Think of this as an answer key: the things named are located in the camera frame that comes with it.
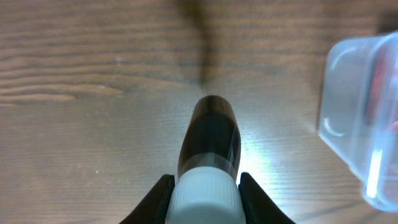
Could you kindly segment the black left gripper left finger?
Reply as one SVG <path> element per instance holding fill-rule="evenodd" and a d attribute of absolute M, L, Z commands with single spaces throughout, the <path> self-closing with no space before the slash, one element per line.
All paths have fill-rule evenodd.
<path fill-rule="evenodd" d="M 165 224 L 175 177 L 164 174 L 120 224 Z"/>

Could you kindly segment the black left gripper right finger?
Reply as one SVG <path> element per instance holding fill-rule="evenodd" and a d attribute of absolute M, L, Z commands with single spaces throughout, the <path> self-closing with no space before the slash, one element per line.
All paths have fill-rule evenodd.
<path fill-rule="evenodd" d="M 247 224 L 295 224 L 249 173 L 241 174 L 238 189 Z"/>

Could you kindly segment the red Panadol box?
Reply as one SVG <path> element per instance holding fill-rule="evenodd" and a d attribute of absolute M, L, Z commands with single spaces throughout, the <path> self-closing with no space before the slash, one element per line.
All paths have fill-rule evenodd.
<path fill-rule="evenodd" d="M 381 47 L 376 52 L 364 111 L 368 125 L 397 131 L 397 46 Z"/>

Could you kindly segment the dark bottle white cap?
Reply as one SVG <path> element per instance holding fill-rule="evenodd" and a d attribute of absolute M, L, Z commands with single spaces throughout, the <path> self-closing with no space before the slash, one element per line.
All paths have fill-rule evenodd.
<path fill-rule="evenodd" d="M 166 223 L 245 223 L 236 184 L 240 158 L 241 135 L 231 105 L 216 95 L 200 99 L 183 140 Z"/>

